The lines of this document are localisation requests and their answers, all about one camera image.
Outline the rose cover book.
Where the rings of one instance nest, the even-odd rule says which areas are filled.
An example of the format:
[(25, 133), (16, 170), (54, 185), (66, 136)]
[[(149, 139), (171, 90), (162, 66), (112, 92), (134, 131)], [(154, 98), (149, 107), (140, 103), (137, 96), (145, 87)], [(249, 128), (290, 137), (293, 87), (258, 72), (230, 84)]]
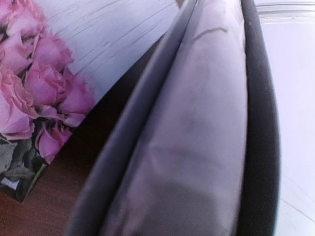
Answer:
[(178, 12), (174, 0), (1, 1), (1, 192), (25, 199)]

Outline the grey striped book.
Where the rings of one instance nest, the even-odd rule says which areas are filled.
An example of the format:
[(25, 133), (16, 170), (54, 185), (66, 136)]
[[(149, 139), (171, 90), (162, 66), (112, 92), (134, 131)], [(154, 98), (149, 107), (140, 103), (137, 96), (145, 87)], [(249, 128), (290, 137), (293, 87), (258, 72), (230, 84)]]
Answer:
[(252, 0), (188, 0), (100, 153), (67, 236), (272, 236), (280, 139)]

